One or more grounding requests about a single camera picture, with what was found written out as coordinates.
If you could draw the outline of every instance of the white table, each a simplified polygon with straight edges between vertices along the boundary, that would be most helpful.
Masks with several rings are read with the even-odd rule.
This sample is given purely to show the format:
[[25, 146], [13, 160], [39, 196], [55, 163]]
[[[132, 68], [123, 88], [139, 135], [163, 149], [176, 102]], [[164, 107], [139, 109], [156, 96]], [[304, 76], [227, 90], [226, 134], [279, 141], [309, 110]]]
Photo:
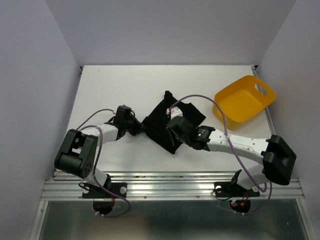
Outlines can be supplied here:
[[[163, 99], [165, 90], [176, 99], [190, 94], [214, 98], [227, 85], [252, 74], [249, 65], [88, 65], [82, 72], [68, 129], [76, 128], [99, 109], [116, 110], [123, 104], [131, 107], [142, 122]], [[206, 116], [201, 125], [223, 130], [223, 124], [212, 113], [210, 101], [193, 97], [184, 102], [192, 102]], [[101, 112], [88, 124], [101, 125], [112, 116], [111, 112]], [[234, 133], [252, 138], [271, 136], [264, 112]], [[248, 159], [243, 161], [248, 167], [255, 164]], [[116, 142], [104, 144], [98, 167], [108, 172], [236, 171], [241, 168], [231, 154], [197, 151], [184, 144], [171, 154], [144, 133], [136, 137], [127, 133]]]

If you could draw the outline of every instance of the white wall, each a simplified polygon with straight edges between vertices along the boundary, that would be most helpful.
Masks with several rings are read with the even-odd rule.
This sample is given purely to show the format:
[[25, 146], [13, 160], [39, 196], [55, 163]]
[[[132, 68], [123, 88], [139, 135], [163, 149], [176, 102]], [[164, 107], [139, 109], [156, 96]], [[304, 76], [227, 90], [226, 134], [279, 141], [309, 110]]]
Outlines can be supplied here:
[[44, 0], [0, 7], [0, 239], [29, 239], [79, 66]]
[[297, 154], [299, 177], [320, 233], [320, 1], [297, 0], [258, 67], [276, 92], [270, 113]]
[[257, 64], [294, 0], [46, 0], [87, 64]]

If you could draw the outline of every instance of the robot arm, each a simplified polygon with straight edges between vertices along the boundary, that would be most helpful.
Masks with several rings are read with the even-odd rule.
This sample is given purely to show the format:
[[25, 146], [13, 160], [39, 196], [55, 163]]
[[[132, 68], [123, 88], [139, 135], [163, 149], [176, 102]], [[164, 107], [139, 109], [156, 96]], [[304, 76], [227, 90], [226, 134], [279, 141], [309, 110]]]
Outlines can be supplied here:
[[[141, 132], [142, 124], [135, 118], [130, 107], [119, 106], [115, 116], [108, 122], [99, 126], [102, 138], [97, 128], [84, 130], [70, 129], [62, 142], [54, 161], [54, 167], [63, 172], [70, 173], [97, 186], [93, 176], [96, 161], [96, 149], [100, 145], [122, 138], [126, 132], [136, 136]], [[111, 178], [98, 168], [95, 176], [106, 189], [111, 188]]]
[[[177, 107], [171, 110], [167, 128], [175, 138], [196, 150], [233, 154], [224, 132], [210, 126], [193, 126]], [[259, 185], [269, 181], [279, 185], [290, 183], [297, 156], [280, 136], [255, 139], [229, 135], [228, 138], [240, 157], [258, 163], [248, 171]], [[239, 170], [221, 191], [225, 193], [225, 197], [237, 197], [254, 186], [248, 175]]]

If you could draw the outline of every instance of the black towel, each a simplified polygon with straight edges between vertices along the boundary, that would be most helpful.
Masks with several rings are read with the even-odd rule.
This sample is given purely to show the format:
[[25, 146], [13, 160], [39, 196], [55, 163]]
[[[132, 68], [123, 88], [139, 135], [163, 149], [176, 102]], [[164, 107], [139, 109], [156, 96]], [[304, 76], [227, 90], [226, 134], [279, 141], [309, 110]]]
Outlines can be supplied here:
[[[173, 145], [172, 139], [167, 131], [167, 124], [170, 120], [167, 115], [167, 109], [176, 101], [177, 99], [173, 97], [171, 92], [165, 91], [164, 99], [142, 122], [145, 128], [145, 134], [172, 154], [174, 154], [182, 144], [173, 138]], [[177, 104], [177, 107], [182, 111], [183, 117], [194, 126], [198, 126], [206, 118], [192, 103], [180, 102]]]

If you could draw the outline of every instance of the purple cable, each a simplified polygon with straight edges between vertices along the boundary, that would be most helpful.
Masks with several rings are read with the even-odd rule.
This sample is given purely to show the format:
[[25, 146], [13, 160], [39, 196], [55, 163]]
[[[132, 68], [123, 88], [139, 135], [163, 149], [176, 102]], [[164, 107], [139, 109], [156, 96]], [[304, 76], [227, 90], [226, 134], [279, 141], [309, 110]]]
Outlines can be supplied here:
[[226, 121], [226, 116], [224, 114], [224, 112], [222, 111], [221, 107], [214, 101], [212, 100], [210, 97], [204, 96], [204, 95], [200, 95], [200, 94], [192, 94], [192, 95], [188, 95], [185, 96], [183, 98], [181, 98], [180, 100], [176, 101], [171, 107], [169, 107], [169, 110], [171, 110], [173, 107], [175, 107], [178, 103], [180, 103], [181, 101], [190, 98], [190, 97], [200, 97], [200, 98], [204, 98], [207, 99], [209, 101], [211, 101], [214, 105], [216, 105], [216, 107], [219, 109], [221, 115], [222, 115], [222, 119], [223, 119], [223, 126], [224, 126], [224, 134], [228, 140], [228, 143], [230, 145], [230, 148], [235, 156], [235, 158], [238, 160], [239, 164], [241, 165], [241, 167], [243, 168], [243, 170], [245, 171], [245, 173], [248, 175], [248, 177], [250, 178], [250, 180], [254, 183], [254, 185], [263, 193], [265, 193], [267, 191], [267, 184], [264, 184], [264, 189], [262, 189], [259, 184], [257, 183], [257, 181], [254, 179], [254, 177], [250, 174], [250, 172], [248, 171], [248, 169], [246, 168], [246, 166], [244, 165], [244, 163], [241, 161], [239, 155], [237, 154], [237, 151], [234, 147], [234, 145], [232, 144], [231, 140], [228, 137], [228, 130], [227, 130], [227, 121]]
[[76, 128], [76, 130], [79, 130], [79, 128], [81, 128], [83, 125], [85, 125], [94, 115], [96, 115], [96, 114], [98, 114], [98, 113], [100, 113], [100, 112], [103, 112], [103, 111], [111, 111], [111, 112], [113, 112], [112, 109], [108, 109], [108, 108], [100, 109], [100, 110], [94, 112], [94, 113], [93, 113], [90, 117], [88, 117], [83, 123], [81, 123], [80, 126], [78, 126], [78, 127]]
[[[98, 113], [98, 112], [101, 112], [101, 110], [95, 112], [94, 114], [92, 114], [86, 121], [88, 121], [92, 116], [94, 116], [94, 115], [95, 115], [96, 113]], [[94, 179], [94, 181], [95, 181], [96, 184], [97, 184], [102, 190], [104, 190], [106, 193], [108, 193], [108, 194], [110, 194], [110, 195], [112, 195], [112, 196], [114, 196], [114, 197], [116, 197], [116, 198], [118, 198], [118, 199], [121, 199], [121, 200], [125, 201], [125, 202], [128, 204], [128, 208], [127, 208], [125, 211], [123, 211], [123, 212], [121, 212], [121, 213], [119, 213], [119, 214], [116, 214], [116, 215], [111, 215], [111, 216], [109, 216], [109, 215], [102, 215], [102, 214], [100, 214], [99, 212], [96, 212], [96, 213], [97, 213], [99, 216], [104, 217], [104, 218], [116, 218], [116, 217], [119, 217], [119, 216], [121, 216], [121, 215], [123, 215], [123, 214], [126, 214], [126, 213], [130, 210], [131, 204], [130, 204], [130, 202], [129, 202], [126, 198], [124, 198], [124, 197], [122, 197], [122, 196], [119, 196], [119, 195], [117, 195], [117, 194], [109, 191], [109, 190], [106, 189], [104, 186], [102, 186], [102, 185], [100, 184], [100, 182], [98, 182], [98, 180], [97, 180], [97, 178], [96, 178], [96, 169], [97, 169], [97, 165], [98, 165], [100, 153], [101, 153], [101, 150], [102, 150], [103, 133], [102, 133], [101, 128], [98, 127], [98, 126], [96, 126], [96, 125], [88, 125], [88, 126], [83, 127], [81, 130], [84, 130], [84, 129], [87, 129], [87, 128], [96, 128], [96, 129], [98, 129], [98, 131], [99, 131], [99, 133], [100, 133], [99, 150], [98, 150], [98, 153], [97, 153], [97, 155], [96, 155], [96, 160], [95, 160], [95, 163], [94, 163], [94, 166], [93, 166], [93, 179]]]
[[[258, 208], [257, 210], [252, 211], [252, 212], [248, 212], [248, 213], [244, 213], [243, 215], [245, 215], [245, 216], [254, 215], [254, 214], [257, 214], [257, 213], [261, 212], [263, 209], [265, 209], [265, 208], [266, 208], [266, 206], [269, 204], [270, 199], [271, 199], [271, 195], [272, 195], [272, 183], [271, 183], [271, 182], [270, 182], [270, 188], [269, 188], [269, 189], [270, 189], [269, 196], [268, 196], [268, 198], [267, 198], [267, 200], [266, 200], [265, 204], [264, 204], [262, 207]], [[219, 206], [219, 205], [217, 205], [217, 204], [214, 204], [214, 205], [215, 205], [216, 207], [220, 208], [220, 209], [223, 209], [223, 210], [226, 210], [226, 211], [229, 211], [229, 212], [232, 212], [232, 213], [234, 213], [234, 212], [235, 212], [234, 210], [230, 210], [230, 209], [224, 208], [224, 207]]]

